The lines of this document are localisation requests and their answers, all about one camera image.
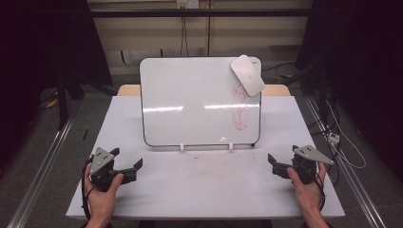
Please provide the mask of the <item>black curtain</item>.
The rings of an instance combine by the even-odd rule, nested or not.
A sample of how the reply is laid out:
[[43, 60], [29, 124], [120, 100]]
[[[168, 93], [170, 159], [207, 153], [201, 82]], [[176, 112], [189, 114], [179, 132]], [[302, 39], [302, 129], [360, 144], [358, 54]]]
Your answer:
[[0, 177], [40, 104], [55, 88], [84, 97], [112, 79], [87, 0], [0, 0]]
[[296, 67], [307, 67], [330, 34], [334, 91], [379, 158], [403, 180], [403, 0], [312, 0]]

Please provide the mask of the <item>black metal stand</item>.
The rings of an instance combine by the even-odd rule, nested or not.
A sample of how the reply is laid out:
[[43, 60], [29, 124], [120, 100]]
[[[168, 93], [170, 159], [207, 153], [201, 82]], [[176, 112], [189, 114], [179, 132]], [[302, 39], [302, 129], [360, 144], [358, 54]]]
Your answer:
[[72, 71], [62, 72], [57, 78], [57, 100], [59, 105], [59, 126], [61, 130], [68, 120], [67, 94], [73, 100], [82, 100], [85, 96], [80, 80]]

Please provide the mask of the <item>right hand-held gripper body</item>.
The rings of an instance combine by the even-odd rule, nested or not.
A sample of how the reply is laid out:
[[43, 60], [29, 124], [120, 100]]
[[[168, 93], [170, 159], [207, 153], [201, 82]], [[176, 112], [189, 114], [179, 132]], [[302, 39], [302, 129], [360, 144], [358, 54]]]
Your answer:
[[330, 165], [335, 163], [332, 159], [328, 158], [311, 145], [302, 146], [293, 152], [293, 168], [297, 171], [300, 180], [304, 184], [310, 184], [315, 180], [317, 162], [323, 162]]

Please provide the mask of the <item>white whiteboard with black rim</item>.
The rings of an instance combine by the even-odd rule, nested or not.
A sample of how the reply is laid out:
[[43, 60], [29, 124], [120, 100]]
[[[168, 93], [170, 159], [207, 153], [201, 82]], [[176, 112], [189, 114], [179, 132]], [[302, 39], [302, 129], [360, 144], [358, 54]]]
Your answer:
[[146, 58], [140, 63], [144, 141], [150, 146], [254, 144], [261, 94], [251, 96], [232, 57]]

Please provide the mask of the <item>white oval whiteboard eraser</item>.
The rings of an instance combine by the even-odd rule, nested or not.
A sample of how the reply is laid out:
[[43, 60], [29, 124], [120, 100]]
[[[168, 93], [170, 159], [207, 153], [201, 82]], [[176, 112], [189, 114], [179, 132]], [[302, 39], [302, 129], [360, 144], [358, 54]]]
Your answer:
[[230, 67], [249, 96], [254, 97], [265, 88], [259, 58], [242, 54], [231, 62]]

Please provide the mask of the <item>person's left hand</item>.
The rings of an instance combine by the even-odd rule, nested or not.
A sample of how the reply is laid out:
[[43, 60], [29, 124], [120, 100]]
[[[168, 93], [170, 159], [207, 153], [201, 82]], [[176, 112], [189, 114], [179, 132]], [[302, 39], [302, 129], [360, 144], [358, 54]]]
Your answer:
[[116, 194], [121, 185], [123, 175], [117, 175], [112, 181], [106, 192], [100, 192], [97, 189], [91, 190], [93, 184], [86, 175], [85, 185], [86, 194], [89, 202], [90, 219], [101, 219], [111, 221], [115, 209]]

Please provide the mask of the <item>wooden table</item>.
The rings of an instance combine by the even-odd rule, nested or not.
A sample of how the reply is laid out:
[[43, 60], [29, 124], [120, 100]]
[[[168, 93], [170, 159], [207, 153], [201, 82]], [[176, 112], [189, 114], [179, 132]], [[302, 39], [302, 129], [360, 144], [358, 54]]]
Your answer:
[[[139, 85], [122, 85], [118, 90], [118, 96], [139, 96]], [[266, 85], [262, 90], [263, 96], [290, 96], [291, 93], [286, 85]]]

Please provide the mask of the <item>aluminium floor rail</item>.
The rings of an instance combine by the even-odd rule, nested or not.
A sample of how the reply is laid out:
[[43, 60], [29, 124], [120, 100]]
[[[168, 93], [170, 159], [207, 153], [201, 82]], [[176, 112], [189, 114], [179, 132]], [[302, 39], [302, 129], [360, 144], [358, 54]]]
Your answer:
[[351, 164], [348, 161], [339, 144], [334, 145], [328, 142], [328, 133], [325, 133], [325, 130], [329, 129], [329, 126], [319, 118], [319, 107], [315, 99], [306, 98], [305, 102], [309, 106], [310, 111], [317, 122], [318, 128], [320, 129], [325, 142], [330, 146], [332, 155], [336, 157], [339, 170], [344, 175], [345, 180], [348, 182], [350, 188], [352, 189], [355, 199], [357, 200], [357, 203], [359, 204], [359, 207], [364, 213], [367, 221], [369, 221], [372, 228], [386, 228], [386, 224], [379, 214], [374, 201], [371, 199], [370, 195], [364, 188], [364, 185], [361, 183], [355, 173], [355, 171], [358, 170], [358, 166], [355, 164]]
[[33, 181], [29, 185], [26, 194], [14, 212], [7, 228], [25, 228], [29, 215], [31, 214], [31, 211], [39, 198], [50, 170], [60, 153], [69, 130], [71, 129], [73, 121], [74, 117], [69, 117], [63, 127], [57, 131], [39, 170], [36, 172]]

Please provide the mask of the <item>black horizontal beam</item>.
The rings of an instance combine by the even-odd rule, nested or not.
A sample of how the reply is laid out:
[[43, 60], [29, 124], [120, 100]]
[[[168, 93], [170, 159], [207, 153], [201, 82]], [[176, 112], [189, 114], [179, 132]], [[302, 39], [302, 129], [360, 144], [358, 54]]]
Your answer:
[[315, 9], [105, 9], [96, 18], [121, 17], [299, 17], [318, 14]]

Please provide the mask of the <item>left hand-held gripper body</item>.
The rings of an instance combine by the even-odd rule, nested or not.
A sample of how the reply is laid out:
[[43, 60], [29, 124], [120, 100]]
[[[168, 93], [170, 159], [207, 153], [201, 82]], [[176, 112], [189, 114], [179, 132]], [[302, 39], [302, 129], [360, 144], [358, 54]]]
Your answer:
[[93, 157], [89, 172], [90, 179], [95, 187], [102, 192], [106, 192], [109, 189], [117, 175], [117, 170], [114, 169], [115, 157], [101, 147], [96, 149]]

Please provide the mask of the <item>person's right hand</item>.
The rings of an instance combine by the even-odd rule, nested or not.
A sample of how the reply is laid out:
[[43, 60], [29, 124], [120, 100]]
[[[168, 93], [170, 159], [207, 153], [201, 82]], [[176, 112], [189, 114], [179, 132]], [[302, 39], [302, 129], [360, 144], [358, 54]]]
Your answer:
[[318, 163], [317, 182], [303, 184], [293, 168], [287, 169], [295, 188], [299, 209], [303, 217], [320, 214], [321, 192], [324, 187], [326, 169], [322, 162]]

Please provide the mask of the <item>white wall socket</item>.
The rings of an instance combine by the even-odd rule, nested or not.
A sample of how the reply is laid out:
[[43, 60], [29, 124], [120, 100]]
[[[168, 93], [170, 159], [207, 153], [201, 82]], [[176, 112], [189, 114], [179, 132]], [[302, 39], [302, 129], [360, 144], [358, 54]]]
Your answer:
[[191, 9], [195, 10], [200, 7], [199, 0], [176, 0], [178, 9]]

